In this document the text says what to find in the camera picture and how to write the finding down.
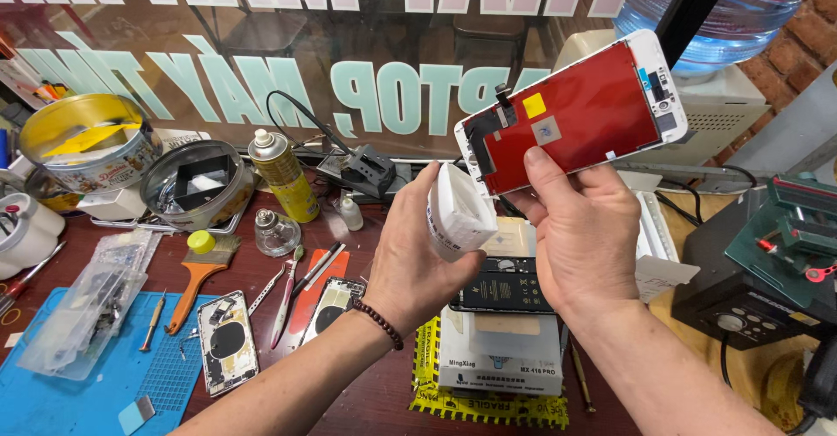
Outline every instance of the orange brush handle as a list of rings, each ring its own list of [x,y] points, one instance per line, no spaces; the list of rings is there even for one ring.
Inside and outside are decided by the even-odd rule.
[[[186,317],[189,315],[189,311],[192,309],[192,305],[195,303],[197,291],[201,288],[201,284],[209,276],[218,271],[224,271],[227,268],[226,264],[201,264],[197,262],[181,262],[181,264],[186,266],[192,274],[192,278],[189,280],[186,291],[183,292],[180,300],[177,301],[177,307],[174,308],[172,321],[166,327],[166,333],[168,334],[177,334],[180,327],[183,326]]]

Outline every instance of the forearm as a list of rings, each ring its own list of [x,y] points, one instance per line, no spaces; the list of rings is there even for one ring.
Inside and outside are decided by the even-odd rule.
[[[392,348],[369,317],[344,313],[322,334],[186,422],[178,436],[307,434],[340,392]]]
[[[646,436],[780,435],[638,300],[562,317]]]

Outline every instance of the red screwdriver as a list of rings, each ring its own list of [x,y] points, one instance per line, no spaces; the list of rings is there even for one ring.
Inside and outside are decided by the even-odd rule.
[[[20,294],[23,293],[24,290],[26,290],[27,284],[32,279],[32,277],[38,271],[40,271],[41,268],[43,268],[44,265],[50,259],[52,259],[52,257],[55,256],[57,252],[61,251],[61,249],[66,244],[67,241],[59,243],[58,246],[55,247],[55,249],[52,251],[52,253],[49,256],[47,256],[47,259],[43,260],[42,262],[39,262],[37,266],[32,268],[32,270],[29,271],[29,274],[27,274],[25,278],[15,281],[12,283],[12,285],[8,286],[8,289],[6,289],[6,291],[2,295],[0,295],[0,317],[2,317],[9,309],[12,308],[12,305],[17,300],[17,298],[20,297]]]

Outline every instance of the blue silicone repair mat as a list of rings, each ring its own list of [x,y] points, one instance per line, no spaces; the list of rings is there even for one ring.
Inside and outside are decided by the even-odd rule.
[[[152,350],[140,352],[160,292],[140,292],[128,310],[118,336],[108,343],[84,381],[48,377],[15,366],[26,342],[37,333],[67,288],[56,288],[0,366],[0,434],[123,434],[118,415],[144,395],[157,413],[134,434],[165,434],[180,424],[195,388],[203,360],[200,339],[183,342],[186,360],[177,349],[181,338],[197,327],[197,307],[215,295],[198,295],[187,322],[175,336],[163,331],[172,318],[180,293],[166,294],[152,340]]]

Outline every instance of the blue water bottle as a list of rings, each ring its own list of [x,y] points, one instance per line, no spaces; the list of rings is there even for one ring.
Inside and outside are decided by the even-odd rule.
[[[673,68],[695,78],[759,55],[796,13],[802,0],[718,0]],[[671,0],[625,0],[613,19],[616,35],[655,29]]]

